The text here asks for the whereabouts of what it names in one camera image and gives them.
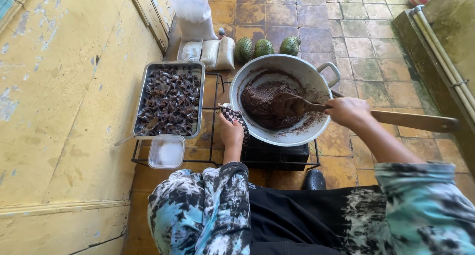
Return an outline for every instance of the spoon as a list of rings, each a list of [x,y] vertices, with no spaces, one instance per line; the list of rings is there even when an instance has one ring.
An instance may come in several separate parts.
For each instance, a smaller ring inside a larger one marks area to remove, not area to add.
[[[158,124],[158,118],[153,118],[148,124],[146,127],[144,127],[142,130],[140,130],[138,133],[134,134],[134,135],[131,135],[125,139],[122,139],[120,140],[119,142],[117,142],[114,146],[120,146],[122,145],[123,143],[127,142],[128,140],[130,140],[131,138],[143,133],[143,132],[146,132],[146,131],[150,131],[150,130],[153,130],[155,129],[155,127],[157,126]]]
[[[276,94],[271,101],[271,106],[282,117],[299,117],[306,112],[324,112],[332,108],[310,103],[305,98],[291,93]],[[375,110],[370,112],[377,121],[382,123],[434,132],[453,132],[460,129],[460,123],[456,118]]]

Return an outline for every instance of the gas stove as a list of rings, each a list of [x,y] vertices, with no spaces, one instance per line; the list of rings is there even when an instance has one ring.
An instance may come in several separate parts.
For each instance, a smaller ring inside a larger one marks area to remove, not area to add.
[[[270,170],[304,170],[305,164],[289,162],[307,162],[308,157],[308,144],[295,147],[279,147],[265,143],[253,136],[241,152],[241,161],[247,167]]]

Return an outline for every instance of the black pants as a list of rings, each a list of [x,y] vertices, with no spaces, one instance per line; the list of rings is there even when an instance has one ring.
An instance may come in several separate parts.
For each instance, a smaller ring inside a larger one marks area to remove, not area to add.
[[[249,201],[252,255],[353,253],[356,243],[349,235],[349,215],[369,216],[371,222],[380,222],[386,208],[377,185],[315,191],[256,186],[249,189]],[[364,246],[374,250],[365,252],[377,254],[376,243],[371,241],[369,237]]]

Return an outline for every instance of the concrete ledge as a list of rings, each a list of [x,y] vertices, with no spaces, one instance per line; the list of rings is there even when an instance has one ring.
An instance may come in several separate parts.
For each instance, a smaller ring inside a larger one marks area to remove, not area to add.
[[[398,15],[393,20],[393,25],[442,116],[460,120],[461,130],[453,135],[468,169],[475,175],[475,124],[471,121],[455,89],[450,87],[447,75],[409,15],[409,10]]]

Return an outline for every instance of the checkered pot holder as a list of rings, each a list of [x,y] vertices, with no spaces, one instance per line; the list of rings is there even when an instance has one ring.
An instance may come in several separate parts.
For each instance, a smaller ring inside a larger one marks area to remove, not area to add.
[[[242,128],[244,129],[244,140],[242,141],[242,145],[247,146],[247,143],[249,142],[249,130],[247,129],[246,122],[242,118],[242,112],[235,111],[234,109],[222,105],[220,103],[217,106],[219,107],[219,110],[223,113],[224,118],[229,120],[231,123],[234,120],[237,120],[242,125]]]

